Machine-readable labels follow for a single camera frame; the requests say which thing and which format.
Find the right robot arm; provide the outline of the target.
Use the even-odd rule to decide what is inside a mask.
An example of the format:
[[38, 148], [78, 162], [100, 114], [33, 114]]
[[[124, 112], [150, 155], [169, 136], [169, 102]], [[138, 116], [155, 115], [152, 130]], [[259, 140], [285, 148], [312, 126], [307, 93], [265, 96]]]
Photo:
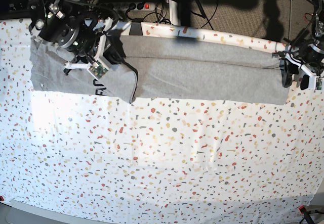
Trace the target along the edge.
[[28, 0], [28, 8], [29, 30], [35, 29], [42, 42], [73, 53], [74, 63], [93, 63], [99, 43], [120, 20], [113, 8], [93, 0]]

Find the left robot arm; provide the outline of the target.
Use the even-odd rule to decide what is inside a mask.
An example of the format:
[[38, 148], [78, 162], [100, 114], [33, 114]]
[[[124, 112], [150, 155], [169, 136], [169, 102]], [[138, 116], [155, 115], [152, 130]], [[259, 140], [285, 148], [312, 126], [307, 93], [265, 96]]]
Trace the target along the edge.
[[296, 76], [301, 90], [323, 90], [323, 0], [306, 0], [313, 6], [307, 25], [280, 52], [282, 85], [288, 88]]

